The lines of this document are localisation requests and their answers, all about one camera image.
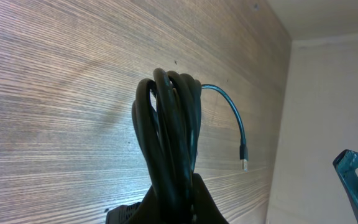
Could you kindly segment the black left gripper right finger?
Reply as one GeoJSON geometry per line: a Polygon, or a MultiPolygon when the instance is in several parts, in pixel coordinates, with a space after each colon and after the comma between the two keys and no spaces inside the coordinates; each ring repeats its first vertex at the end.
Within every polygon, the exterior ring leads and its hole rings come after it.
{"type": "Polygon", "coordinates": [[[228,224],[199,174],[193,174],[195,224],[228,224]]]}

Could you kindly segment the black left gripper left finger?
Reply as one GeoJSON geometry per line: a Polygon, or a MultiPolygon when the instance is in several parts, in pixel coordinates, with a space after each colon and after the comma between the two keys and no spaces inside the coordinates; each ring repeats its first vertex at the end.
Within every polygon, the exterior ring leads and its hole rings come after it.
{"type": "Polygon", "coordinates": [[[150,187],[141,202],[120,205],[107,212],[105,224],[157,223],[157,199],[150,187]]]}

